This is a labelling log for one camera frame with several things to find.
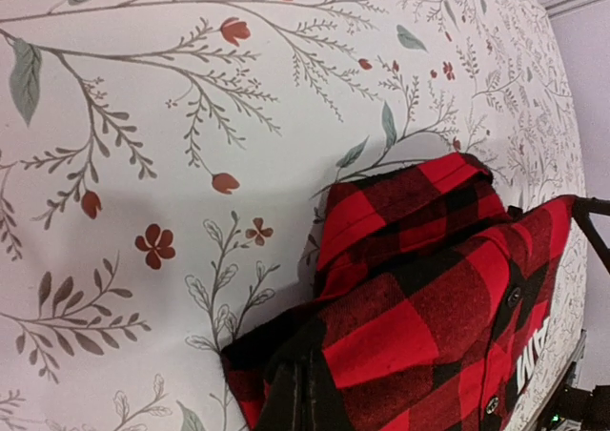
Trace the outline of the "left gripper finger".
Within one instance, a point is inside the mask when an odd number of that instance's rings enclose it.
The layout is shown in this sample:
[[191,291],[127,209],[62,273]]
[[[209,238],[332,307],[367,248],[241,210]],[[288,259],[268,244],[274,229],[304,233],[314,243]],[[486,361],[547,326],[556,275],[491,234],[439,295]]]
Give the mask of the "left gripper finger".
[[321,354],[278,364],[256,429],[343,429],[342,399]]

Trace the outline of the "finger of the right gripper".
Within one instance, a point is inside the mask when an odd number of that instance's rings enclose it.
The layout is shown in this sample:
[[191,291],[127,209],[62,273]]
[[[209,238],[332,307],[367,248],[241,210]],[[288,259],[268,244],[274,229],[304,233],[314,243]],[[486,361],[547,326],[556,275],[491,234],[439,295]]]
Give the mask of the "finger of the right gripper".
[[585,198],[577,196],[572,209],[573,219],[576,220],[580,229],[585,234],[606,271],[610,272],[609,247],[595,228],[591,214],[610,216],[610,202],[595,197]]

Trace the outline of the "red black plaid shirt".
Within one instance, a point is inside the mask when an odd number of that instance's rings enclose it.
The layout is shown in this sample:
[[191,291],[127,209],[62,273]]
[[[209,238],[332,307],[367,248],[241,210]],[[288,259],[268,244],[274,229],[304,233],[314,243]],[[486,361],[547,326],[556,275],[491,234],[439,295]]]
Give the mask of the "red black plaid shirt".
[[222,350],[252,430],[277,366],[326,360],[342,430],[502,430],[549,325],[573,195],[506,209],[470,154],[334,185],[315,297]]

